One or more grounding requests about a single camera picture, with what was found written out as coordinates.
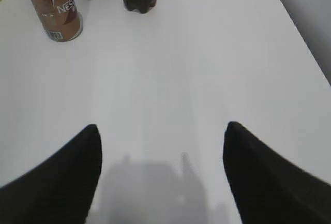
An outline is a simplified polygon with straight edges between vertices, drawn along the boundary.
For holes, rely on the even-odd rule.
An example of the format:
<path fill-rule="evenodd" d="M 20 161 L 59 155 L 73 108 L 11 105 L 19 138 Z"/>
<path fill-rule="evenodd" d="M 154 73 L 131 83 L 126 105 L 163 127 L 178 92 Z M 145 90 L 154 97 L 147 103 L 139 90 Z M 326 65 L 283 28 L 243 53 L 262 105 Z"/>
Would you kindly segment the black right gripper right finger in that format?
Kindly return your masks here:
<path fill-rule="evenodd" d="M 330 184 L 229 122 L 222 161 L 242 223 L 330 223 Z"/>

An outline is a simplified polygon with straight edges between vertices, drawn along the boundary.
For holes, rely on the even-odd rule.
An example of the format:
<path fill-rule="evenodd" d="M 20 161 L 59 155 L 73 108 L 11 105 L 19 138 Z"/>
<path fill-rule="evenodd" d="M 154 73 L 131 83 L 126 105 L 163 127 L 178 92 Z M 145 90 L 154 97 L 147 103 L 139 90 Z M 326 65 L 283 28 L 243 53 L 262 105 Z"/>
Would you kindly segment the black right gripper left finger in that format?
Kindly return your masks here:
<path fill-rule="evenodd" d="M 89 124 L 44 162 L 1 187 L 1 223 L 85 223 L 102 168 Z"/>

